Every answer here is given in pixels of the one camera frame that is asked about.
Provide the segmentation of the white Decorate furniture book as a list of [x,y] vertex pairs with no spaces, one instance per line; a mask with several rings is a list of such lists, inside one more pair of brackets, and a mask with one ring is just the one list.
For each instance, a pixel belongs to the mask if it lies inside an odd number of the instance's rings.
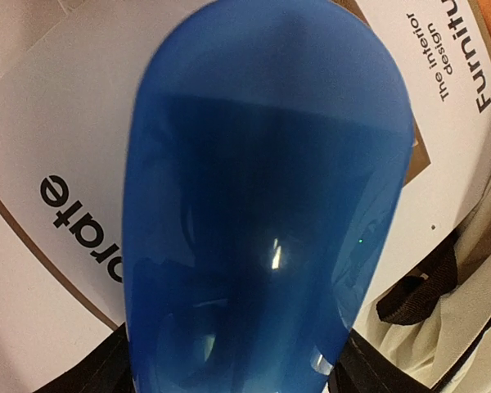
[[0,1],[0,392],[30,392],[124,320],[134,94],[199,1]]

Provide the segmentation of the beige canvas backpack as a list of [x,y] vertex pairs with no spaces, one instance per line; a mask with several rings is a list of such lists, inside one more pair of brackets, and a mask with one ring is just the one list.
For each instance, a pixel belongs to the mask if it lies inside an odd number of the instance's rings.
[[432,392],[491,392],[491,36],[477,1],[348,1],[396,60],[410,178],[356,330]]

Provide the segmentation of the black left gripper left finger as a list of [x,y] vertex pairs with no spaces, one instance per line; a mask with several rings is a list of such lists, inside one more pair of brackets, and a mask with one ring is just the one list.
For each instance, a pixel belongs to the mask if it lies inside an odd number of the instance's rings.
[[82,361],[34,393],[133,392],[128,338],[123,323]]

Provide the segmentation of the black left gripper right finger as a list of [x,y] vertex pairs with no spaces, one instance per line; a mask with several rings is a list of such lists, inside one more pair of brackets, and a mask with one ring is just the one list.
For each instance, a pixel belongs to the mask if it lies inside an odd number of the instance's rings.
[[353,329],[330,373],[327,392],[427,393],[432,390],[395,367]]

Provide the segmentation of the blue glasses case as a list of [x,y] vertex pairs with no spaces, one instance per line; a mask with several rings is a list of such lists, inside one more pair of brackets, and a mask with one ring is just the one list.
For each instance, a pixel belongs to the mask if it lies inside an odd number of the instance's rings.
[[123,202],[139,392],[320,392],[390,230],[414,125],[329,1],[216,1],[139,86]]

